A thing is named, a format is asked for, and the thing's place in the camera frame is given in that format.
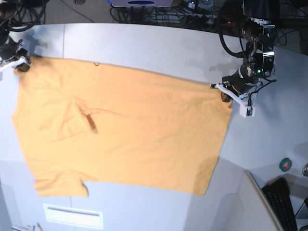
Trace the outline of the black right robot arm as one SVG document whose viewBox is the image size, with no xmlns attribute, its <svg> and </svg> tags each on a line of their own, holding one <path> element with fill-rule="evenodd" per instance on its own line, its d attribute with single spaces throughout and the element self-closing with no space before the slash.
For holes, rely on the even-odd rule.
<svg viewBox="0 0 308 231">
<path fill-rule="evenodd" d="M 2 0 L 0 2 L 0 71 L 12 67 L 30 69 L 31 60 L 22 39 L 14 41 L 11 32 L 25 32 L 45 21 L 47 0 Z"/>
</svg>

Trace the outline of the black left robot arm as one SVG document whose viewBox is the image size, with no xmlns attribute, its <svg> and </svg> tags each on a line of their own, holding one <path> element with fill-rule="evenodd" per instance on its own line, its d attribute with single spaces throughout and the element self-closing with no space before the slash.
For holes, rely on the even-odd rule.
<svg viewBox="0 0 308 231">
<path fill-rule="evenodd" d="M 278 0 L 227 0 L 223 3 L 217 16 L 219 40 L 224 50 L 231 56 L 242 58 L 243 64 L 231 76 L 222 78 L 223 88 L 233 95 L 223 93 L 223 101 L 247 99 L 253 104 L 253 97 L 268 84 L 274 68 L 274 43 L 276 40 L 276 22 L 280 18 L 280 2 Z M 223 25 L 227 21 L 235 23 L 239 40 L 245 39 L 247 44 L 241 45 L 240 52 L 232 52 L 223 34 Z"/>
</svg>

